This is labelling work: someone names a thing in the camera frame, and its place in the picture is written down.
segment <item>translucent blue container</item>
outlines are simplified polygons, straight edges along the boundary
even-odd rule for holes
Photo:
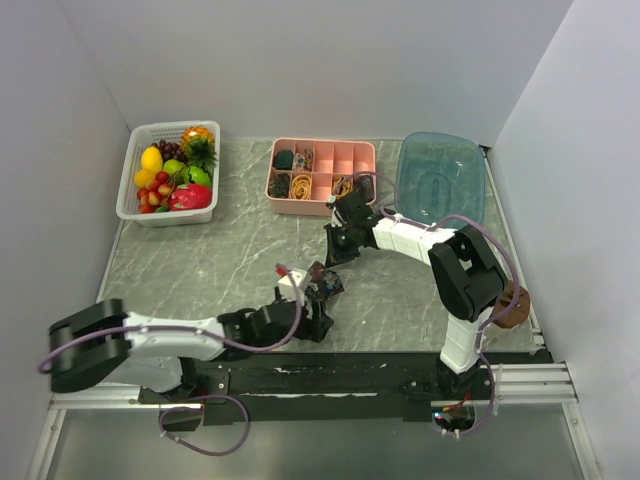
[[[396,173],[402,215],[431,224],[450,214],[484,219],[485,171],[480,147],[464,138],[417,132],[402,142]],[[460,228],[460,221],[447,223]]]

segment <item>pink organizer box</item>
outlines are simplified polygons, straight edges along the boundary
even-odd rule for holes
[[[306,149],[313,151],[311,172],[276,170],[273,167],[276,155],[282,150],[291,150],[294,153],[304,154]],[[271,161],[269,162],[265,194],[271,204],[271,210],[276,213],[329,216],[331,211],[327,208],[326,203],[333,183],[341,177],[360,171],[376,171],[376,149],[370,143],[279,138],[273,142],[273,148],[271,149]],[[282,173],[289,175],[290,180],[298,175],[311,177],[311,199],[274,198],[269,195],[269,181],[272,176]],[[371,205],[376,200],[375,176],[373,177],[373,191],[373,200],[368,205]]]

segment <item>dark green object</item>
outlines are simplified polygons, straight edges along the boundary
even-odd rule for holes
[[[203,169],[198,167],[187,167],[184,169],[182,178],[185,183],[195,183],[197,185],[204,185],[205,187],[211,187],[211,177]]]
[[[269,195],[273,198],[289,198],[290,185],[291,180],[288,174],[276,175],[269,182]]]
[[[282,150],[273,159],[273,168],[276,170],[291,170],[293,167],[293,152],[291,150]]]
[[[356,192],[360,194],[360,197],[362,197],[362,200],[364,200],[365,203],[369,203],[374,199],[375,191],[371,175],[363,175],[356,178],[356,181],[353,182],[353,187]]]

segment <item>white enclosure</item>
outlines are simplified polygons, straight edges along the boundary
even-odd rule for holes
[[[491,162],[605,478],[640,476],[640,4],[577,0]]]
[[[0,465],[24,478],[45,418],[49,326],[95,301],[125,122],[55,2],[0,7]]]
[[[130,128],[493,145],[570,0],[60,0]]]
[[[640,477],[627,414],[640,399],[640,4],[570,5],[3,2],[2,478],[24,478],[41,433],[46,329],[95,300],[129,129],[189,118],[235,137],[427,130],[494,146],[528,286],[604,475]]]

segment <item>gray marble surface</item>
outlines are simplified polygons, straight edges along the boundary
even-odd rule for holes
[[[372,142],[377,169],[395,177],[401,142]],[[156,317],[198,319],[273,300],[276,262],[307,268],[326,256],[324,217],[277,215],[264,194],[271,141],[222,142],[220,191],[211,222],[144,228],[127,222],[104,297]],[[378,199],[391,198],[379,183]],[[490,184],[484,225],[507,244]],[[336,267],[345,284],[319,344],[293,340],[288,351],[439,351],[447,315],[429,268],[392,252],[363,250]],[[530,322],[508,332],[492,326],[485,349],[533,351]]]

